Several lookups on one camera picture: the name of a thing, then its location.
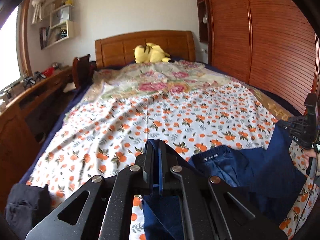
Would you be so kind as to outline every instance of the red object on shelf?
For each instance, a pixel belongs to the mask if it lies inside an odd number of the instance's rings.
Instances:
[[[42,72],[43,75],[45,75],[46,77],[50,77],[54,72],[54,67],[49,67],[48,69],[46,69],[45,71]]]

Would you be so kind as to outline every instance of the floral blanket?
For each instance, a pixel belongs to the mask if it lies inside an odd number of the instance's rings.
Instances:
[[[27,182],[48,184],[53,208],[93,175],[113,176],[134,164],[148,138],[164,140],[188,161],[222,144],[266,149],[277,122],[243,83],[201,63],[132,64],[102,70],[93,80]],[[305,174],[301,149],[292,143],[290,152],[294,165]],[[303,225],[318,195],[319,188],[312,190],[307,177],[280,225],[288,238],[298,221],[299,227]],[[130,239],[145,239],[140,202],[134,197]]]

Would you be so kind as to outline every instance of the triangular cutout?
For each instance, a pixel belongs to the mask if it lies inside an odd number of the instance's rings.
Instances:
[[[89,191],[82,192],[74,201],[72,201],[64,210],[58,214],[58,219],[65,221],[70,225],[77,224],[84,204],[89,196]]]

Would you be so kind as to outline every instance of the pikachu plush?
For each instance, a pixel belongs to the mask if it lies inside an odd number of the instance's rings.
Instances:
[[[136,63],[157,63],[169,62],[170,55],[165,53],[159,45],[147,43],[144,46],[139,45],[134,49]]]

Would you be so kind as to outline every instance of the window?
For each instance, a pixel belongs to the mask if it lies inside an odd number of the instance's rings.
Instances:
[[[18,7],[0,30],[0,90],[21,78],[17,56]]]

